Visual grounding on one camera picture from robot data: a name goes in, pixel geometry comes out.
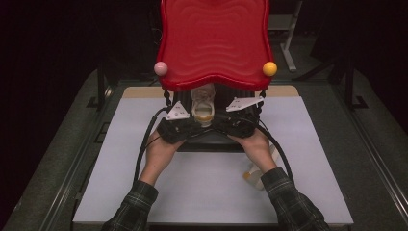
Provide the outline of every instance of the shirt cuff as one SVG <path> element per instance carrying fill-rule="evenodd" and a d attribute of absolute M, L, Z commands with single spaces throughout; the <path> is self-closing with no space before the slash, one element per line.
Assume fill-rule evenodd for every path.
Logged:
<path fill-rule="evenodd" d="M 271 200 L 282 193 L 297 192 L 294 183 L 281 167 L 269 170 L 261 177 L 261 180 Z"/>
<path fill-rule="evenodd" d="M 158 194 L 159 192 L 153 186 L 138 180 L 133 185 L 132 190 L 126 195 L 123 202 L 132 207 L 139 207 L 149 212 Z"/>

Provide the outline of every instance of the table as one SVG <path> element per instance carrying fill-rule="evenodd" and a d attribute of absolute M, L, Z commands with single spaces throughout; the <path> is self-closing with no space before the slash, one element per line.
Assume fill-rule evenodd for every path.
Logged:
<path fill-rule="evenodd" d="M 162 93 L 152 87 L 124 92 L 74 222 L 104 222 L 115 214 L 131 189 L 147 123 L 165 105 Z M 285 151 L 299 191 L 315 203 L 327 223 L 351 224 L 343 195 L 295 88 L 270 86 L 261 120 Z M 277 216 L 266 192 L 256 190 L 242 178 L 250 165 L 244 153 L 176 153 L 156 183 L 160 193 L 148 222 L 276 224 Z M 283 167 L 281 159 L 277 165 Z"/>

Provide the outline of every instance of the wooden edge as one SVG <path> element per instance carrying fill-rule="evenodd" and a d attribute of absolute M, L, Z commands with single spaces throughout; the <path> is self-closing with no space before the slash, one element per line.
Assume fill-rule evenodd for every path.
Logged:
<path fill-rule="evenodd" d="M 129 87 L 125 90 L 122 98 L 161 98 L 164 90 L 161 87 Z M 299 96 L 297 89 L 291 85 L 269 86 L 267 97 L 294 97 Z"/>

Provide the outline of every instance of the black controller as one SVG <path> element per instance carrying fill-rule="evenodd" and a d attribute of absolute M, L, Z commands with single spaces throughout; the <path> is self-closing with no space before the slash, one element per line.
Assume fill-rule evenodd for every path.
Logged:
<path fill-rule="evenodd" d="M 177 120 L 166 120 L 162 118 L 157 131 L 160 136 L 169 143 L 188 140 L 201 136 L 210 131 L 217 131 L 224 135 L 239 138 L 252 136 L 258 124 L 258 118 L 252 114 L 241 114 L 239 112 L 218 112 L 216 111 L 212 124 L 209 127 L 201 127 L 193 117 Z"/>

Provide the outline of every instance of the person's left hand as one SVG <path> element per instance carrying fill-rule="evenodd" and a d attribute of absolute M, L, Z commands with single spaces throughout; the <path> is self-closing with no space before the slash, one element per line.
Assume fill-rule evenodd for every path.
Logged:
<path fill-rule="evenodd" d="M 146 164 L 139 180 L 154 186 L 159 175 L 168 166 L 174 153 L 183 143 L 184 141 L 178 141 L 170 144 L 160 138 L 159 133 L 155 130 L 147 141 Z"/>

